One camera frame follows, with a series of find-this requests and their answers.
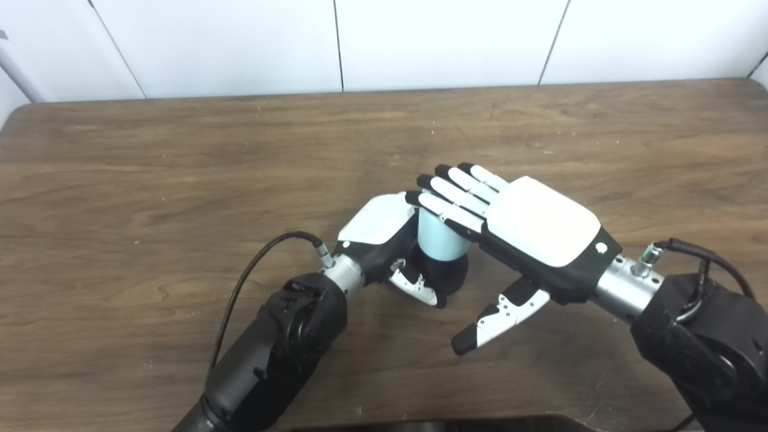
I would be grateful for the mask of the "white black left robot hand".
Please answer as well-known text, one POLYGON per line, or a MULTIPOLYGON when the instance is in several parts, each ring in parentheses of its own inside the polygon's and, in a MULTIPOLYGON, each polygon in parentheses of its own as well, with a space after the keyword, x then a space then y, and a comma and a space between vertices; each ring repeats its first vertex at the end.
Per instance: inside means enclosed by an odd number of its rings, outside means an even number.
POLYGON ((428 284, 412 258, 418 224, 405 193, 373 197, 338 233, 326 276, 346 297, 373 283, 390 283, 423 304, 444 308, 446 296, 428 284))

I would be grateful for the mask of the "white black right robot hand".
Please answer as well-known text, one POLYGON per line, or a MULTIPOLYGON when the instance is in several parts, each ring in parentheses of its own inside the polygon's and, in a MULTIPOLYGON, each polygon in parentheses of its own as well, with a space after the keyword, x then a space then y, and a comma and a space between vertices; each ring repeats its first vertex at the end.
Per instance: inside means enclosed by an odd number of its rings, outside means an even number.
POLYGON ((519 273, 496 303, 452 338, 463 356, 549 301, 584 303, 622 246, 584 206, 529 176, 507 181, 481 165, 441 164, 405 200, 519 273))

